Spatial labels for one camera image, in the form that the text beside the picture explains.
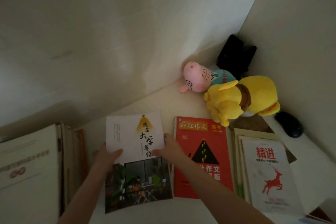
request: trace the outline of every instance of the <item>forearm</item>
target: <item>forearm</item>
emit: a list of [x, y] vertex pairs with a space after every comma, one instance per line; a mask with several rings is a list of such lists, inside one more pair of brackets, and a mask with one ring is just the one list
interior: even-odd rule
[[92, 166], [86, 180], [79, 188], [58, 224], [86, 224], [96, 207], [105, 172], [99, 166]]
[[180, 157], [176, 163], [219, 224], [273, 223], [252, 205], [204, 172], [187, 156]]

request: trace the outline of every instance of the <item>brown collar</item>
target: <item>brown collar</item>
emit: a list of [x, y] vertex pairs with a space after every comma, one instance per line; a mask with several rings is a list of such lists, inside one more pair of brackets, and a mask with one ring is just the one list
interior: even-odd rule
[[249, 89], [243, 84], [237, 84], [236, 87], [240, 90], [240, 93], [241, 93], [241, 101], [239, 105], [241, 109], [244, 112], [246, 112], [247, 108], [251, 104], [251, 95], [250, 95]]

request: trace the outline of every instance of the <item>pink pig plush toy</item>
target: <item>pink pig plush toy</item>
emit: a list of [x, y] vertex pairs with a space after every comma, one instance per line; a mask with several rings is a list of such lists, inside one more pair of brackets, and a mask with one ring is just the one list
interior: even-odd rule
[[195, 92], [204, 92], [214, 84], [223, 84], [236, 80], [229, 71], [219, 69], [211, 72], [206, 67], [193, 61], [185, 65], [183, 76], [185, 78], [185, 85], [178, 89], [181, 93], [188, 89]]

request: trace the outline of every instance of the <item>red deer illustration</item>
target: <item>red deer illustration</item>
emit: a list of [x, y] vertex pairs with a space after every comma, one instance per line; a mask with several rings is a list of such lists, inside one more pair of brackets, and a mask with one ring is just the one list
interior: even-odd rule
[[265, 181], [265, 182], [266, 182], [266, 185], [265, 185], [265, 187], [264, 187], [264, 190], [262, 191], [262, 192], [264, 193], [265, 190], [266, 190], [266, 188], [267, 188], [267, 195], [268, 195], [268, 193], [270, 192], [270, 189], [271, 189], [272, 187], [279, 187], [277, 190], [281, 190], [281, 189], [282, 189], [282, 184], [281, 184], [281, 182], [280, 182], [280, 176], [281, 176], [282, 174], [280, 174], [279, 171], [278, 171], [277, 169], [275, 169], [274, 167], [273, 167], [273, 169], [274, 169], [275, 172], [276, 172], [276, 177], [275, 177], [275, 179], [273, 179], [273, 180]]

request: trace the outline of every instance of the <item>illustration of person sitting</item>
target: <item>illustration of person sitting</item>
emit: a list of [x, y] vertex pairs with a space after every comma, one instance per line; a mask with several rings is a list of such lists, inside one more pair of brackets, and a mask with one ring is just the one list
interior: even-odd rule
[[131, 188], [133, 196], [138, 195], [137, 200], [134, 204], [139, 204], [142, 198], [146, 198], [146, 193], [144, 190], [141, 190], [141, 178], [140, 176], [137, 176], [137, 178], [134, 180], [134, 183], [132, 184]]

